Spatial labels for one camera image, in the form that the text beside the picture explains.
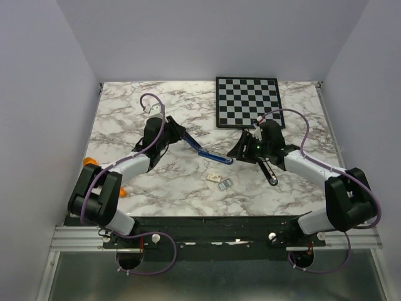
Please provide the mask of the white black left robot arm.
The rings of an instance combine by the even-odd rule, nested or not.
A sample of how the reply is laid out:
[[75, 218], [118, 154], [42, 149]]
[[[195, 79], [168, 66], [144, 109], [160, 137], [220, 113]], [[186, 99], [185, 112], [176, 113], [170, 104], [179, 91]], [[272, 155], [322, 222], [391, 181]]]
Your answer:
[[91, 223], [117, 232], [117, 240], [126, 248], [138, 243], [135, 221], [118, 209], [120, 189], [125, 181], [151, 171], [170, 144], [183, 139], [185, 127], [171, 116], [164, 122], [150, 117], [143, 137], [128, 156], [106, 167], [88, 163], [83, 166], [68, 202], [68, 212], [81, 222]]

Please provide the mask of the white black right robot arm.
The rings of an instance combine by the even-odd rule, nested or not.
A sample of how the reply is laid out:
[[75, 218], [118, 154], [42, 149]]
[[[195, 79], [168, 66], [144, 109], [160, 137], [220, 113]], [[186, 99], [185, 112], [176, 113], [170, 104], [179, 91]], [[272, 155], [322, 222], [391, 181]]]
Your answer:
[[227, 155], [238, 161], [259, 164], [273, 186], [277, 181], [267, 168], [268, 163], [297, 174], [323, 190], [325, 207], [296, 218], [288, 230], [288, 238], [294, 245], [305, 244], [318, 232], [346, 232], [379, 214], [362, 170], [338, 169], [307, 157], [300, 147], [285, 142], [275, 121], [262, 123], [254, 132], [244, 129]]

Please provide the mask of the staple tray with staples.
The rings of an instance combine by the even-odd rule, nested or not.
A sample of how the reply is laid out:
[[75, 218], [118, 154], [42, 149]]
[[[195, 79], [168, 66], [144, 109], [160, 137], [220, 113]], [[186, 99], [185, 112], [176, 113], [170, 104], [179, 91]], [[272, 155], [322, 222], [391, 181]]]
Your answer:
[[220, 190], [225, 190], [233, 185], [233, 182], [230, 179], [225, 179], [218, 184]]

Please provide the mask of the blue and black stapler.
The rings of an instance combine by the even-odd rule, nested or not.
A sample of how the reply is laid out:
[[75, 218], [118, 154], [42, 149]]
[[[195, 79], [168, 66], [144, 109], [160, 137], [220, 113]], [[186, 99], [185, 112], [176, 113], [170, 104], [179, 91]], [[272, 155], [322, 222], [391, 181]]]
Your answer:
[[212, 161], [220, 162], [226, 165], [231, 165], [234, 162], [233, 158], [226, 156], [225, 154], [218, 153], [216, 151], [206, 149], [202, 147], [190, 134], [185, 132], [183, 140], [186, 141], [199, 156]]

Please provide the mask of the white staple box sleeve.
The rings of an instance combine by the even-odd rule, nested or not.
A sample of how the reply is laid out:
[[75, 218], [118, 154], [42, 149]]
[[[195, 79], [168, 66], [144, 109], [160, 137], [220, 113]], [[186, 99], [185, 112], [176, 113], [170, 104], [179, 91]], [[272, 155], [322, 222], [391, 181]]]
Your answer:
[[211, 182], [216, 182], [219, 183], [221, 182], [222, 176], [220, 174], [216, 174], [216, 173], [208, 173], [207, 175], [207, 180], [211, 181]]

